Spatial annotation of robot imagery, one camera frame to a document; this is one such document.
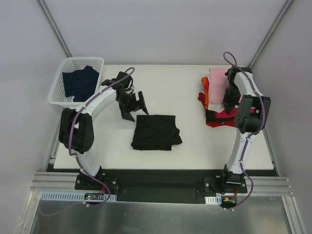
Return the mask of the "magenta t shirt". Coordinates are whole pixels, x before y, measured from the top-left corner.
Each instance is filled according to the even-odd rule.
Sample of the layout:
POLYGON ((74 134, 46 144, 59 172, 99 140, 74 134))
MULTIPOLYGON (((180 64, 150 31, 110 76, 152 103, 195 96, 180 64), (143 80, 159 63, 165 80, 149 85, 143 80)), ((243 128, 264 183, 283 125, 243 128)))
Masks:
POLYGON ((202 81, 203 94, 204 94, 203 106, 206 112, 206 120, 220 122, 220 123, 233 120, 236 115, 237 108, 234 108, 232 111, 227 113, 222 103, 216 104, 210 101, 209 80, 207 77, 203 77, 201 81, 202 81))

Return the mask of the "red t shirt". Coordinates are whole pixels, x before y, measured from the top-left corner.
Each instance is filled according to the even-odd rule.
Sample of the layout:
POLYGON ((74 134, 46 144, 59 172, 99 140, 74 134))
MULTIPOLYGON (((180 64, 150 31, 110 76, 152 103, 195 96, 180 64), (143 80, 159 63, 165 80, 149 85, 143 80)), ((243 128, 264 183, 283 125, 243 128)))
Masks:
MULTIPOLYGON (((199 93, 198 94, 198 98, 197 98, 203 105, 203 107, 205 107, 205 95, 203 93, 199 93)), ((234 127, 234 120, 228 120, 225 122, 216 122, 216 121, 206 121, 206 125, 215 128, 215 127, 220 127, 220 126, 230 126, 230 127, 234 127)))

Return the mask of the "white plastic laundry basket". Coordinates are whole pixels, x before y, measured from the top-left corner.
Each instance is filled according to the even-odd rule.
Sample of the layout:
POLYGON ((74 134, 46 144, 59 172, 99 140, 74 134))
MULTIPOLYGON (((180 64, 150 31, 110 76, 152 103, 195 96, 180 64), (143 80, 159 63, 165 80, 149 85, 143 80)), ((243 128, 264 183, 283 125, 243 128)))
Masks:
POLYGON ((51 104, 60 105, 64 108, 75 109, 77 106, 80 106, 84 103, 84 102, 73 102, 73 98, 74 98, 73 96, 71 97, 65 96, 62 73, 63 72, 69 73, 75 70, 82 70, 85 68, 85 66, 91 66, 93 69, 99 72, 99 77, 98 77, 95 93, 97 92, 100 86, 100 81, 101 81, 101 76, 102 76, 102 71, 103 71, 103 66, 104 66, 104 59, 101 57, 66 58, 62 62, 61 66, 59 67, 55 75, 52 88, 48 96, 48 101, 51 104))

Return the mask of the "pink t shirt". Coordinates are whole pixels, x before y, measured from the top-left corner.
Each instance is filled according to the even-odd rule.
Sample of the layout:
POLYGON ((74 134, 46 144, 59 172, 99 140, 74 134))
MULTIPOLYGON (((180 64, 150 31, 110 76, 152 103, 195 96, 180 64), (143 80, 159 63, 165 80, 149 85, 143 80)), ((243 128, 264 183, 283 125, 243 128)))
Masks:
POLYGON ((210 68, 209 94, 210 101, 215 104, 221 104, 229 87, 229 81, 226 76, 228 68, 210 68))

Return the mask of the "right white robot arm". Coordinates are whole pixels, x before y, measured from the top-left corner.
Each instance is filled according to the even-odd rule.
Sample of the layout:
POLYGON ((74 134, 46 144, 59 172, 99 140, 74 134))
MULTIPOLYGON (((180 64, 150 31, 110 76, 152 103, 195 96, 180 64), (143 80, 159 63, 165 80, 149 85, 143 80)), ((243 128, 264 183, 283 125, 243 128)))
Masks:
POLYGON ((236 138, 228 162, 221 172, 219 187, 229 193, 245 184, 245 164, 255 137, 264 129, 271 98, 257 88, 250 68, 232 66, 225 75, 229 81, 223 104, 226 111, 238 110, 234 117, 236 138))

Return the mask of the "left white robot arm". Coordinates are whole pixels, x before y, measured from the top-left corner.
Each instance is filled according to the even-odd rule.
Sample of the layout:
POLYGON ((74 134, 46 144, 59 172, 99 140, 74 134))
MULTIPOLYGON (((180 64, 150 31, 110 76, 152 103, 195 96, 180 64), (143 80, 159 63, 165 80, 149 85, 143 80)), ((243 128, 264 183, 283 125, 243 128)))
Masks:
POLYGON ((61 114, 58 140, 74 157, 80 171, 87 176, 86 184, 97 190, 103 185, 103 177, 98 175, 101 169, 93 150, 95 141, 94 120, 110 104, 117 102, 121 118, 134 122, 132 112, 142 110, 149 114, 146 108, 143 92, 134 92, 134 67, 119 72, 114 79, 106 79, 99 89, 82 105, 71 109, 65 108, 61 114))

